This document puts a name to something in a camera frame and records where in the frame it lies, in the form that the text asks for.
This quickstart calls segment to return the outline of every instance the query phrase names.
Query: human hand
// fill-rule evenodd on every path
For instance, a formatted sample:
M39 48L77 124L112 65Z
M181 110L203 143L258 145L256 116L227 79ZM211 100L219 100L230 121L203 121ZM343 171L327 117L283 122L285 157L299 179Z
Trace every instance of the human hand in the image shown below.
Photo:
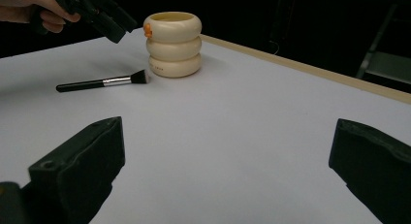
M0 21L28 23L36 5L45 8L40 12L40 18L50 32L61 32L66 23L64 19L71 22L80 20L79 14L70 15L55 0L0 0Z

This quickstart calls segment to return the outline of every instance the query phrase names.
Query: brush handle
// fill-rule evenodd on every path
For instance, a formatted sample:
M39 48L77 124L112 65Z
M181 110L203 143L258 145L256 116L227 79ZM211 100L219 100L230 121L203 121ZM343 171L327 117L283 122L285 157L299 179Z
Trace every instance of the brush handle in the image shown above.
M61 84L61 85L57 85L55 89L58 92L67 92L67 91L99 88L99 87L104 87L104 83L102 80L90 80L90 81L81 81L81 82L75 82L75 83Z

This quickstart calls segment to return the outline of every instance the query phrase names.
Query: white surface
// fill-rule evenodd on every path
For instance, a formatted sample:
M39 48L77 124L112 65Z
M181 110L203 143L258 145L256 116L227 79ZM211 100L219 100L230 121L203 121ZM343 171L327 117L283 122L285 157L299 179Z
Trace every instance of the white surface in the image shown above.
M122 116L126 165L95 224L379 223L328 166L336 121L411 144L411 107L203 42L183 79L58 93L147 69L141 29L0 60L0 181Z

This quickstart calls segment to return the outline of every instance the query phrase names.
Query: makeup brush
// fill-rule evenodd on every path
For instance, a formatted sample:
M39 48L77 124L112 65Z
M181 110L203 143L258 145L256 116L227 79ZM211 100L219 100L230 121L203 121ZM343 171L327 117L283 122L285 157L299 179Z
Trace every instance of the makeup brush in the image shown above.
M136 72L131 76L114 77L104 80L89 80L74 83L60 84L55 87L58 92L76 91L84 89L92 89L113 85L129 84L129 83L148 83L149 76L145 70Z

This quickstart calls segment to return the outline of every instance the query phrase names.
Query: cup opening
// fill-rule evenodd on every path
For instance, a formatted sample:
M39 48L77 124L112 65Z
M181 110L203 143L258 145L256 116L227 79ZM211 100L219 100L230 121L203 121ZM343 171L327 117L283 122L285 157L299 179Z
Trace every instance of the cup opening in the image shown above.
M191 19L193 15L188 13L159 13L154 14L150 18L157 21L175 22Z

